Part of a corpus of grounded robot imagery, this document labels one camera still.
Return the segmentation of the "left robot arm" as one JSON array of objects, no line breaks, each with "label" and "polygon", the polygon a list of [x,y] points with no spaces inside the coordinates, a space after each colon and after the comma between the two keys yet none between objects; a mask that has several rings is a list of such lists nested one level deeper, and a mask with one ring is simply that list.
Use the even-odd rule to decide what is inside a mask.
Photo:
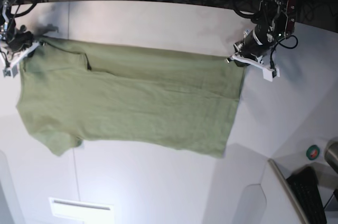
[{"label": "left robot arm", "polygon": [[298,38],[293,35],[298,0],[259,0],[259,10],[252,14],[243,13],[237,7],[237,0],[230,2],[238,16],[256,25],[233,45],[235,55],[258,61],[268,50],[274,52],[278,46],[288,50],[298,46]]}]

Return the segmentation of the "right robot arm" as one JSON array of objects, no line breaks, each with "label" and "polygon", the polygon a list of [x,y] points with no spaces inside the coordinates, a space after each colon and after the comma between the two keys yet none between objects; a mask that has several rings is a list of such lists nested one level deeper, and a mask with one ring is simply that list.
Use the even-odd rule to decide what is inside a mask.
[{"label": "right robot arm", "polygon": [[30,13],[44,0],[1,0],[1,45],[9,52],[20,52],[33,43],[33,34],[15,19]]}]

